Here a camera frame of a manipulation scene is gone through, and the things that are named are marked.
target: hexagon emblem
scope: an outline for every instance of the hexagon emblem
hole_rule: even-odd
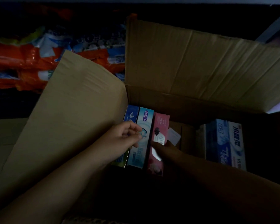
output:
[[[142,128],[141,135],[142,137],[146,137],[147,131]]]

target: stack of toothpaste boxes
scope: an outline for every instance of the stack of toothpaste boxes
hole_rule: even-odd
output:
[[[112,164],[126,167],[134,166],[143,169],[148,156],[147,171],[152,174],[163,175],[163,162],[157,155],[155,149],[150,147],[150,140],[165,144],[169,127],[169,116],[155,113],[153,110],[143,107],[128,105],[124,121],[133,121],[142,127],[140,132],[142,139],[138,142],[138,148],[131,147]]]
[[[246,170],[242,125],[215,119],[196,132],[198,156]]]

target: black badge emblem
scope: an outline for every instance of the black badge emblem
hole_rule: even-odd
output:
[[[160,133],[160,129],[157,127],[155,128],[155,135],[158,135]]]

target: person's left hand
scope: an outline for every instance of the person's left hand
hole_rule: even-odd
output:
[[[106,165],[124,154],[132,145],[138,147],[142,139],[141,131],[142,127],[132,121],[122,122],[108,130],[89,149],[97,156],[100,165]]]

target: person's right arm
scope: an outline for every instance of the person's right arm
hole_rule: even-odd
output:
[[[187,155],[169,141],[151,142],[157,153],[186,171],[201,186],[248,222],[280,223],[280,185],[231,166]]]

